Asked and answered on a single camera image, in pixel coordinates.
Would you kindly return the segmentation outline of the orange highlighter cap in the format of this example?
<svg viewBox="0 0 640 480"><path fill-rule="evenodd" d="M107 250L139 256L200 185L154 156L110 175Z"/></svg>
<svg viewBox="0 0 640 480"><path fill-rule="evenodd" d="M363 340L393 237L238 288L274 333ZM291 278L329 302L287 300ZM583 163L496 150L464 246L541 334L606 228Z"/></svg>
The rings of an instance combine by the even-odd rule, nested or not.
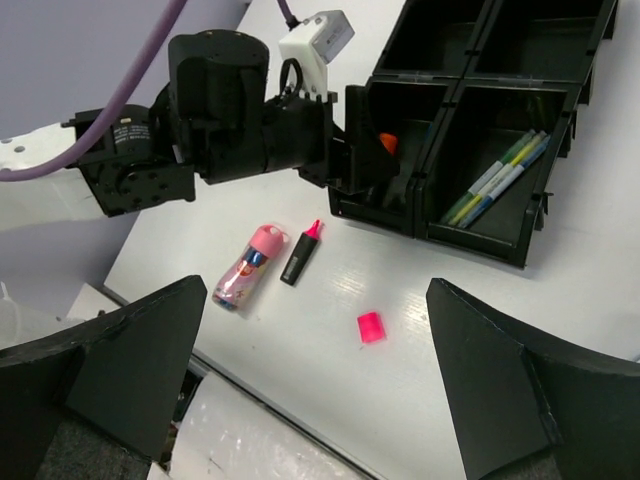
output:
<svg viewBox="0 0 640 480"><path fill-rule="evenodd" d="M398 137L390 133L380 133L379 139L384 145L385 149L394 156L398 148Z"/></svg>

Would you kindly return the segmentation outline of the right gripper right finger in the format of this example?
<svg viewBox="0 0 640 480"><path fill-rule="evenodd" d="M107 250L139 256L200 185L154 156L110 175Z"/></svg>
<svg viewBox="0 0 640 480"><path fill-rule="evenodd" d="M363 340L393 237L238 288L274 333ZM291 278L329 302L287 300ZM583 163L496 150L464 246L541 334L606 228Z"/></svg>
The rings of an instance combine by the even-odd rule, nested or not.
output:
<svg viewBox="0 0 640 480"><path fill-rule="evenodd" d="M638 363L555 337L442 278L426 303L467 478L638 478Z"/></svg>

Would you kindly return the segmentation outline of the blue slim pen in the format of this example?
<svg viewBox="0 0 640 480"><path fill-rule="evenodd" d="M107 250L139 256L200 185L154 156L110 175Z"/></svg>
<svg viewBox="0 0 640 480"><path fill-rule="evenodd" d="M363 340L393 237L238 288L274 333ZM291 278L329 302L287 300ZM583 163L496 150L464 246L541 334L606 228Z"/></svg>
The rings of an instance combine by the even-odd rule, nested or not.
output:
<svg viewBox="0 0 640 480"><path fill-rule="evenodd" d="M521 153L502 168L496 174L496 179L489 181L479 194L471 201L469 208L463 209L464 215L455 223L458 228L466 228L471 225L482 213L484 213L504 191L546 150L550 136L545 132L538 135L538 139L532 140L524 147Z"/></svg>

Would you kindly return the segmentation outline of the pink highlighter cap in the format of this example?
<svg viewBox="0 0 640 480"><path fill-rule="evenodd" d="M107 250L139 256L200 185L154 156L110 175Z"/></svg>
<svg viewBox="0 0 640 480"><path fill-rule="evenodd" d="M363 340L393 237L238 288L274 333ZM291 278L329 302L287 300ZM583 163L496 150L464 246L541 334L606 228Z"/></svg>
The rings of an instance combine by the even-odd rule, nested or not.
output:
<svg viewBox="0 0 640 480"><path fill-rule="evenodd" d="M387 338L382 316L377 311L370 311L357 317L360 339L363 345L370 345Z"/></svg>

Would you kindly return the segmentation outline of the pink tip black highlighter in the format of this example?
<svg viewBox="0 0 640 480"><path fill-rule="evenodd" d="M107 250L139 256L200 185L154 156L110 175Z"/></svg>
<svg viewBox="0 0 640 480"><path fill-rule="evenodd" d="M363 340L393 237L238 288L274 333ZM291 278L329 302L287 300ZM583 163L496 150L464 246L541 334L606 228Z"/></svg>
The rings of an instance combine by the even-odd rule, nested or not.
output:
<svg viewBox="0 0 640 480"><path fill-rule="evenodd" d="M316 219L307 230L300 234L280 275L280 280L286 285L295 286L298 282L320 243L322 227L323 222Z"/></svg>

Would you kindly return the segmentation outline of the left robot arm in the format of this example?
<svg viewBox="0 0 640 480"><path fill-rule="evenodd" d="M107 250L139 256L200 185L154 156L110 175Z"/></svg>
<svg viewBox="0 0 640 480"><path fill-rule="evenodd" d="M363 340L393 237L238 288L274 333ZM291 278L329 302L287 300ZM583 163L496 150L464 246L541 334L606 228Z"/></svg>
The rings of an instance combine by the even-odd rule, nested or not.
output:
<svg viewBox="0 0 640 480"><path fill-rule="evenodd" d="M168 84L150 107L126 105L68 166L1 187L5 230L116 217L193 201L195 185L294 169L318 187L355 194L399 171L361 86L346 90L347 123L333 121L327 65L350 32L297 28L279 44L276 95L265 95L269 51L229 30L179 35L169 44Z"/></svg>

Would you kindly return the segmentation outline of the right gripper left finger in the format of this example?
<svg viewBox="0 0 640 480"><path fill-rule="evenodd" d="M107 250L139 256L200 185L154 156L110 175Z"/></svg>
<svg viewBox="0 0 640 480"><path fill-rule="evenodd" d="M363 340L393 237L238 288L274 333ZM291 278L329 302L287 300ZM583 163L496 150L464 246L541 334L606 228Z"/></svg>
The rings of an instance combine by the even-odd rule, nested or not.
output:
<svg viewBox="0 0 640 480"><path fill-rule="evenodd" d="M144 479L160 460L207 289L187 276L1 351L4 479Z"/></svg>

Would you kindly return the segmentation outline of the orange tip black highlighter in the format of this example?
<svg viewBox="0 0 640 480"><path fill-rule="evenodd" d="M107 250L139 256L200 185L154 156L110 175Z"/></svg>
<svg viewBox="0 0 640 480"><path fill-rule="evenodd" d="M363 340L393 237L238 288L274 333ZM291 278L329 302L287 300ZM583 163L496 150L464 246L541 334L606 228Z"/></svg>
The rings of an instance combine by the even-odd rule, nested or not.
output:
<svg viewBox="0 0 640 480"><path fill-rule="evenodd" d="M383 209L396 213L402 213L406 210L411 193L412 177L413 173L411 171L404 172L389 182L382 200Z"/></svg>

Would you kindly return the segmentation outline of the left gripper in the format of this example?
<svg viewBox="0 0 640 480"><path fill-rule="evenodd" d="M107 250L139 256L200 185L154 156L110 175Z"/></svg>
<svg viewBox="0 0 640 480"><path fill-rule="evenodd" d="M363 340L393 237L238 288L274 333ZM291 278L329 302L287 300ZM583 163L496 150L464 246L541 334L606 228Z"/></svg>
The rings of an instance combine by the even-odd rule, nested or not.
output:
<svg viewBox="0 0 640 480"><path fill-rule="evenodd" d="M326 102L316 99L319 120L305 132L313 132L314 146L297 168L299 176L318 187L353 195L390 181L400 165L380 140L369 89L349 85L345 90L345 130L333 121L337 93Z"/></svg>

